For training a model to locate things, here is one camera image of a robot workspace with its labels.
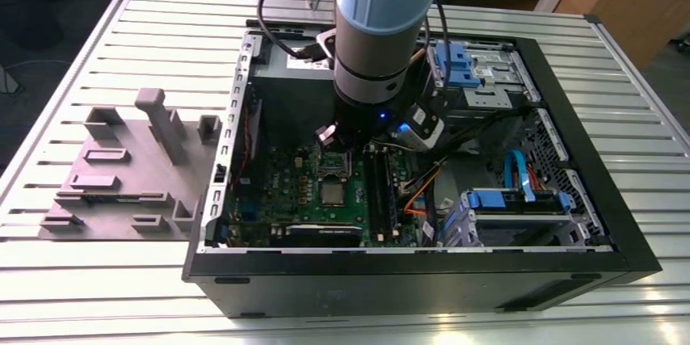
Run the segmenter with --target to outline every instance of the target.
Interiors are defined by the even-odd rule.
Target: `chip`
[[[321,183],[321,205],[345,206],[345,187],[343,183]]]

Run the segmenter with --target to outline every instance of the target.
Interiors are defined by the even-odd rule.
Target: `aluminum table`
[[[165,89],[182,120],[221,114],[256,0],[112,0],[0,178],[0,341],[683,343],[690,335],[690,142],[603,27],[579,15],[448,7],[451,32],[537,40],[663,271],[539,313],[229,320],[180,280],[185,242],[46,242],[37,225],[92,106],[125,119]],[[332,22],[304,0],[266,18]],[[439,28],[435,9],[431,25]]]

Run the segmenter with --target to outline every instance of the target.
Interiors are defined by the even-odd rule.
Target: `floor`
[[[29,52],[14,46],[0,32],[0,64],[9,66],[30,60],[70,61],[81,48],[109,0],[64,0],[52,4],[64,30],[64,39],[50,49]],[[60,63],[33,63],[9,70],[25,91],[14,98],[0,94],[0,173],[30,130],[30,126],[66,70]],[[690,56],[667,46],[643,70],[670,111],[690,130]]]

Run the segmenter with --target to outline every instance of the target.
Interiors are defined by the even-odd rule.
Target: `motherboard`
[[[409,175],[401,151],[387,151],[385,179],[392,192]],[[400,225],[395,198],[391,234],[379,234],[381,222],[368,197],[367,154],[323,152],[317,145],[272,147],[261,161],[260,194],[233,198],[230,246],[409,246],[413,225]]]

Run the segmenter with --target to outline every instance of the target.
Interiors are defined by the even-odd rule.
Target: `blue plastic latch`
[[[484,208],[505,208],[503,194],[497,190],[475,190]]]
[[[477,208],[479,207],[479,197],[472,192],[467,193],[467,201],[469,202],[469,208]]]
[[[563,205],[563,210],[565,212],[569,211],[569,196],[561,191],[557,193],[557,199],[560,200],[560,204]]]
[[[464,52],[464,47],[460,44],[451,44],[451,72],[448,78],[448,86],[460,88],[477,88],[481,85],[480,80],[472,73],[472,57]],[[435,45],[435,60],[439,63],[443,77],[447,77],[445,70],[445,43]]]

